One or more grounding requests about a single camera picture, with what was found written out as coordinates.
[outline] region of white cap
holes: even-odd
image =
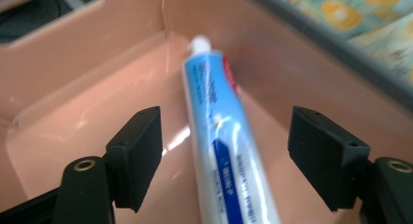
[[[192,39],[188,47],[189,52],[194,55],[210,52],[211,46],[209,39],[204,35],[198,35]]]

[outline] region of patterned fabric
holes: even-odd
[[[289,0],[413,83],[413,0]]]

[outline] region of tube cap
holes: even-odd
[[[191,44],[189,44],[188,50],[192,54],[192,56],[210,52],[210,41],[206,36],[198,35],[194,37],[194,39],[192,39]]]

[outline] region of blue label stripe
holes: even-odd
[[[228,222],[230,224],[242,224],[243,217],[241,215],[240,203],[238,201],[237,188],[235,185],[228,147],[218,139],[215,139],[212,144],[215,150],[219,177],[221,179]]]

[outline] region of blue and white tube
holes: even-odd
[[[225,56],[205,36],[183,68],[204,224],[280,223]]]

